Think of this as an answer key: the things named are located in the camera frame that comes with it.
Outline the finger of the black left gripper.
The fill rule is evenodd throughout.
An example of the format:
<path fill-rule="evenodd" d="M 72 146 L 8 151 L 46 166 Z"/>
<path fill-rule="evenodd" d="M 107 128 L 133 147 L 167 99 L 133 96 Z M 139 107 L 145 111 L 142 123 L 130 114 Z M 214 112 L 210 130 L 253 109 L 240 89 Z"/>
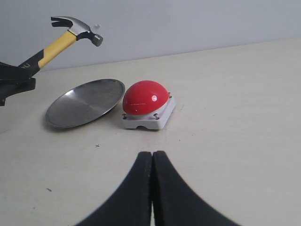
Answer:
<path fill-rule="evenodd" d="M 31 71 L 17 66 L 0 63 L 0 81 L 24 82 L 31 78 Z"/>
<path fill-rule="evenodd" d="M 0 82 L 0 106 L 4 106 L 6 98 L 22 92 L 34 90 L 36 86 L 36 79 L 30 78 L 29 80 L 21 83 L 11 83 L 8 81 Z"/>

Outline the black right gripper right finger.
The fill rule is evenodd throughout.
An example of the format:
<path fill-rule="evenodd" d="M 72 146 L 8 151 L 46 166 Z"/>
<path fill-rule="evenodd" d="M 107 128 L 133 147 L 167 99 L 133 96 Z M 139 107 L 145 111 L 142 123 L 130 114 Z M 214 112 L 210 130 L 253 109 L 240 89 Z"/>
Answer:
<path fill-rule="evenodd" d="M 201 199 L 164 151 L 152 156 L 152 203 L 156 226 L 237 226 Z"/>

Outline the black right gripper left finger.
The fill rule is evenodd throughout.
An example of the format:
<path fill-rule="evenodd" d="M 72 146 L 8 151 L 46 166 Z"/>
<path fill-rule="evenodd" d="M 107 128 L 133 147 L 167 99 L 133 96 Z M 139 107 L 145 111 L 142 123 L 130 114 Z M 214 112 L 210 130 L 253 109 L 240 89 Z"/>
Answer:
<path fill-rule="evenodd" d="M 79 226 L 149 226 L 152 154 L 140 152 L 117 190 Z"/>

